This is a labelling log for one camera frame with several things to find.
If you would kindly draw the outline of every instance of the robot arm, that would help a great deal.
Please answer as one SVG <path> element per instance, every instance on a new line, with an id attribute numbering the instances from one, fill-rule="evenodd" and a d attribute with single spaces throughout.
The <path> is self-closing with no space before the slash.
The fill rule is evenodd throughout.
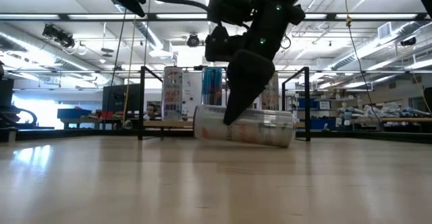
<path id="1" fill-rule="evenodd" d="M 112 0 L 144 17 L 140 7 L 146 0 Z M 273 58 L 289 23 L 305 18 L 297 0 L 210 0 L 209 6 L 187 0 L 158 0 L 193 5 L 204 9 L 218 24 L 206 39 L 207 61 L 228 61 L 227 78 L 231 92 L 223 122 L 230 125 L 255 100 L 275 73 Z M 229 36 L 222 22 L 245 26 L 243 35 Z"/>

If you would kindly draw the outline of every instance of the computer monitor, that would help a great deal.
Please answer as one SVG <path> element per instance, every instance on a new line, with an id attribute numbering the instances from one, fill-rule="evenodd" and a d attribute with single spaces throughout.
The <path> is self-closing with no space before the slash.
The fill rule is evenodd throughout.
<path id="1" fill-rule="evenodd" d="M 102 111 L 104 112 L 118 112 L 124 110 L 124 104 L 126 102 L 126 88 L 127 85 L 112 86 L 111 92 L 109 86 L 103 88 L 103 99 L 102 99 Z M 129 85 L 128 95 L 128 111 L 140 110 L 140 85 L 131 84 Z"/>

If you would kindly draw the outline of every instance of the can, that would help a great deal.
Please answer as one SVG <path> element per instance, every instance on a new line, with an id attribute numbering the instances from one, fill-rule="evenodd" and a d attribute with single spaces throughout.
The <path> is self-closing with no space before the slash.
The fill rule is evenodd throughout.
<path id="1" fill-rule="evenodd" d="M 202 103 L 222 105 L 222 69 L 206 67 L 202 72 Z"/>
<path id="2" fill-rule="evenodd" d="M 279 76 L 276 72 L 261 93 L 261 109 L 279 110 Z"/>
<path id="3" fill-rule="evenodd" d="M 226 107 L 222 106 L 198 106 L 194 116 L 195 137 L 289 147 L 294 136 L 294 121 L 290 112 L 247 109 L 231 125 L 225 125 L 225 111 Z"/>
<path id="4" fill-rule="evenodd" d="M 182 118 L 183 71 L 176 66 L 163 69 L 162 120 L 179 121 Z"/>

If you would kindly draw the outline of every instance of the person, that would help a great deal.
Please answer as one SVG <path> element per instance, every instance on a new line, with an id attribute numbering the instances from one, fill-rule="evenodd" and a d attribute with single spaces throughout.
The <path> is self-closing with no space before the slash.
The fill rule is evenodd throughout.
<path id="1" fill-rule="evenodd" d="M 154 104 L 149 104 L 149 105 L 147 106 L 147 112 L 146 112 L 146 115 L 144 115 L 144 120 L 155 120 L 156 117 L 158 117 L 158 115 L 157 115 L 156 105 L 154 105 Z"/>

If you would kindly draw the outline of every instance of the wooden floor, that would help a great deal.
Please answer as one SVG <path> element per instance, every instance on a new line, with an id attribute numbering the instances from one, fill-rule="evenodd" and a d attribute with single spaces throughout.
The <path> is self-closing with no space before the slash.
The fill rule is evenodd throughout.
<path id="1" fill-rule="evenodd" d="M 87 137 L 0 146 L 0 223 L 431 223 L 432 146 Z"/>

